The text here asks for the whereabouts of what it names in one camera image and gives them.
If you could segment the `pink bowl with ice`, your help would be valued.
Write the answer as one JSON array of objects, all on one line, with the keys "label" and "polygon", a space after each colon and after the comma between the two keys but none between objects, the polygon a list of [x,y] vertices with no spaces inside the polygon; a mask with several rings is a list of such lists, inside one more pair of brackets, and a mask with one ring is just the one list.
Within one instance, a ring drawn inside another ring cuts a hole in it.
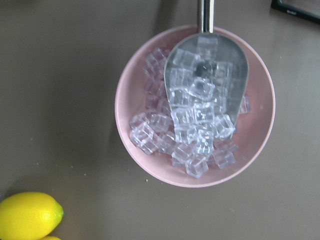
[{"label": "pink bowl with ice", "polygon": [[249,64],[246,94],[250,98],[250,112],[241,114],[232,140],[237,144],[235,163],[224,169],[211,167],[201,178],[187,175],[186,171],[171,164],[165,154],[145,154],[129,138],[130,119],[145,109],[147,77],[144,73],[145,57],[155,48],[172,49],[182,39],[193,35],[197,28],[184,25],[166,30],[142,45],[125,66],[115,95],[115,121],[119,136],[133,160],[148,174],[165,183],[185,187],[203,188],[218,185],[243,172],[261,153],[271,134],[275,119],[276,99],[270,73],[259,54],[236,34],[216,27],[215,31],[231,38],[245,52]]}]

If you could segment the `metal ice scoop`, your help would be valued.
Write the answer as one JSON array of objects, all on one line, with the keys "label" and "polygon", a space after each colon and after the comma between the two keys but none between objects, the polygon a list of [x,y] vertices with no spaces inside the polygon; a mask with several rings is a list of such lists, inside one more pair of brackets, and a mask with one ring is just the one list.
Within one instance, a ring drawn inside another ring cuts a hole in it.
[{"label": "metal ice scoop", "polygon": [[215,1],[199,0],[197,2],[197,33],[188,36],[178,42],[171,50],[164,67],[165,89],[168,92],[173,83],[170,71],[174,68],[174,57],[178,55],[179,50],[192,51],[196,49],[196,43],[201,37],[207,40],[218,40],[217,59],[231,61],[235,64],[236,73],[231,77],[230,93],[227,97],[226,113],[230,116],[233,124],[236,124],[240,114],[242,100],[249,77],[249,61],[243,49],[230,37],[215,33],[214,28]]}]

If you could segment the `yellow lemon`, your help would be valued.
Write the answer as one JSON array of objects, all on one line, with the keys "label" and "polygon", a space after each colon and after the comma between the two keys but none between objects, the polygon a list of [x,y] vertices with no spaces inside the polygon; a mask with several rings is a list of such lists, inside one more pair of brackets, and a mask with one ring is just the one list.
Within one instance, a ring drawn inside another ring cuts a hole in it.
[{"label": "yellow lemon", "polygon": [[47,235],[43,238],[40,238],[39,240],[61,240],[59,237],[57,236],[53,236],[53,235]]},{"label": "yellow lemon", "polygon": [[63,207],[46,193],[14,194],[0,202],[0,238],[39,240],[60,224],[64,214]]}]

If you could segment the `wine glass rack tray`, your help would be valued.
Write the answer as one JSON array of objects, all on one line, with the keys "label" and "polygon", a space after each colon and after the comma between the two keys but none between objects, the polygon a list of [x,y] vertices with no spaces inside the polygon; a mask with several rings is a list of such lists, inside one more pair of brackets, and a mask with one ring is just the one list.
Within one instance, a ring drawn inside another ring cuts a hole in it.
[{"label": "wine glass rack tray", "polygon": [[270,7],[306,21],[320,23],[319,0],[272,0]]}]

